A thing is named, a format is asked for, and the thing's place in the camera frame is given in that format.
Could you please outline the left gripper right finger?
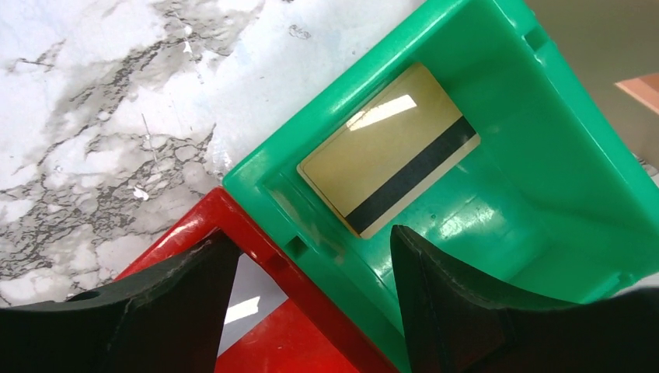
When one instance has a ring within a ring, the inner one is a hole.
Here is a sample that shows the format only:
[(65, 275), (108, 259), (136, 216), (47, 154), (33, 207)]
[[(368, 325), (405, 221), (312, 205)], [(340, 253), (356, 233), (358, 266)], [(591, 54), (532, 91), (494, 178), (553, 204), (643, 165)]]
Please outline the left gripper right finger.
[(658, 370), (656, 288), (578, 305), (492, 277), (404, 225), (390, 248), (415, 372)]

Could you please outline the red plastic bin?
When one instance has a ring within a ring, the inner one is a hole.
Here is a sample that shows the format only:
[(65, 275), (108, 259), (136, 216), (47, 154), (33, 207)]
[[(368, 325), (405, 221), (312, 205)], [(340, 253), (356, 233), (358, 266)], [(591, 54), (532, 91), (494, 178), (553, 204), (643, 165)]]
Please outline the red plastic bin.
[(221, 353), (217, 372), (394, 372), (395, 365), (222, 187), (215, 187), (119, 274), (124, 278), (224, 232), (287, 300)]

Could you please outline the green plastic bin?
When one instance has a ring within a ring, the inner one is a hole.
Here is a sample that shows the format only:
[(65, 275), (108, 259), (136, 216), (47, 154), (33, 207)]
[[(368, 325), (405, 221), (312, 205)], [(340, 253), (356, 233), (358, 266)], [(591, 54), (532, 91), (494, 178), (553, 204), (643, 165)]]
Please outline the green plastic bin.
[[(480, 143), (370, 239), (297, 166), (412, 64)], [(289, 258), (400, 370), (390, 233), (404, 225), (518, 288), (607, 298), (658, 270), (658, 191), (520, 1), (432, 1), (296, 113), (223, 181)]]

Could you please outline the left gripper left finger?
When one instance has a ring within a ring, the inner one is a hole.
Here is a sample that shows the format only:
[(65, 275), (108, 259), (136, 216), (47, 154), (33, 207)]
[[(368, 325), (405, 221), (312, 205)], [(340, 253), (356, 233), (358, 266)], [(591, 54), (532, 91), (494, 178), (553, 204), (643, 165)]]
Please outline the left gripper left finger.
[(241, 251), (216, 232), (63, 302), (1, 310), (3, 372), (212, 372)]

